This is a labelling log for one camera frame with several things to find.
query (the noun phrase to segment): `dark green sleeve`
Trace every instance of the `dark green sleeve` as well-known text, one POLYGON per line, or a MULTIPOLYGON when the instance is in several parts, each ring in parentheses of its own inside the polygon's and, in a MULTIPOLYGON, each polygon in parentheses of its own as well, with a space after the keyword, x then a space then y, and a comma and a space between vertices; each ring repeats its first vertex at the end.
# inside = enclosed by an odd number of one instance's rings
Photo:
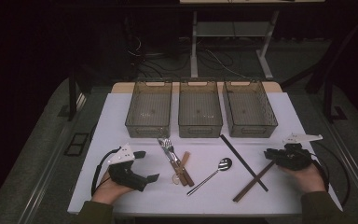
POLYGON ((354 224, 336 206, 327 192, 312 192, 301 197, 303 224, 354 224))
POLYGON ((104 203, 84 202, 71 224, 111 224, 113 206, 104 203))

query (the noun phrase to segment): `transparent gray bin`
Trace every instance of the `transparent gray bin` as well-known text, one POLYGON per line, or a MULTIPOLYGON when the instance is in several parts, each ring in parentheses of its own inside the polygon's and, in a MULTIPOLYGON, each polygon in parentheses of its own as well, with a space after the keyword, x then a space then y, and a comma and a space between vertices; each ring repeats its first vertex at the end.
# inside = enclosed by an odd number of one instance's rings
POLYGON ((278 126, 260 80, 226 78, 223 99, 231 137, 269 138, 278 126))
POLYGON ((138 78, 125 123, 130 137, 169 137, 171 99, 171 78, 138 78))
POLYGON ((217 138, 223 126, 214 78, 182 78, 179 92, 179 136, 217 138))

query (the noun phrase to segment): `floor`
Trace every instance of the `floor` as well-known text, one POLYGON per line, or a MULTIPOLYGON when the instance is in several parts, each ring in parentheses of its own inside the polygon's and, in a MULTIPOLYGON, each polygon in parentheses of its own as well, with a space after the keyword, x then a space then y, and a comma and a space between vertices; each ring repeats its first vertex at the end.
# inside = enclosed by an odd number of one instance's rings
MULTIPOLYGON (((188 39, 183 38, 181 42, 183 53, 178 59, 166 58, 152 51, 146 55, 146 60, 138 66, 138 77, 163 76, 174 80, 189 77, 188 39)), ((255 50, 261 43, 260 40, 248 38, 200 39, 199 77, 263 77, 255 56, 255 50)), ((267 53, 272 80, 281 83, 317 63, 329 44, 326 40, 273 41, 267 53)), ((305 131, 324 137, 322 145, 312 144, 312 147, 328 164, 331 184, 342 201, 348 189, 345 173, 325 148, 338 156, 340 148, 344 148, 358 166, 358 112, 345 94, 335 88, 333 105, 339 106, 347 119, 337 120, 334 124, 327 122, 321 112, 323 91, 307 94, 304 87, 308 79, 305 77, 283 91, 288 92, 305 131)), ((87 155, 93 129, 110 90, 110 86, 96 86, 91 93, 80 94, 78 113, 72 121, 68 121, 65 116, 68 105, 67 80, 57 88, 0 190, 0 223, 70 222, 74 215, 66 210, 87 155), (63 152, 75 133, 88 135, 83 152, 78 157, 64 156, 63 152)), ((344 211, 358 220, 358 174, 348 172, 351 176, 351 194, 344 211)), ((238 218, 233 219, 232 223, 249 223, 247 221, 238 218)), ((268 217, 267 221, 270 224, 301 223, 300 217, 268 217)), ((148 223, 141 218, 136 222, 148 223)))

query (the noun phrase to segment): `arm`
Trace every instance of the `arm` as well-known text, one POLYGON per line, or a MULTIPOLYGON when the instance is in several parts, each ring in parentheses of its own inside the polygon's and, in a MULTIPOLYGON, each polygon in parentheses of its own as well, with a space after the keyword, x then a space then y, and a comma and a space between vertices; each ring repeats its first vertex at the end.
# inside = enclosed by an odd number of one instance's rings
POLYGON ((120 196, 130 191, 133 191, 133 189, 113 182, 106 172, 91 201, 84 202, 80 213, 72 221, 72 224, 112 223, 113 204, 120 196))
POLYGON ((303 224, 354 224, 355 222, 339 210, 324 188, 324 181, 315 165, 292 171, 280 167, 292 175, 304 195, 301 197, 303 224))

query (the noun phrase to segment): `spoon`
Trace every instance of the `spoon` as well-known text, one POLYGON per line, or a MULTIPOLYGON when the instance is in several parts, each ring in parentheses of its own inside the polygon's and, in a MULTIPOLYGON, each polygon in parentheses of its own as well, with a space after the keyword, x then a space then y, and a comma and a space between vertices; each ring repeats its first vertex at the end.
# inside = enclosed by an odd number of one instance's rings
POLYGON ((194 192, 196 192, 197 189, 199 189, 203 184, 205 184, 208 180, 210 180, 214 175, 217 174, 217 172, 219 171, 226 171, 228 170, 232 165, 232 160, 230 158, 224 158, 219 162, 219 165, 217 166, 217 170, 211 174, 210 176, 208 176, 208 178, 206 178, 204 181, 202 181, 201 183, 199 183, 195 188, 193 188, 191 191, 189 191, 187 193, 187 196, 190 196, 191 194, 193 194, 194 192))

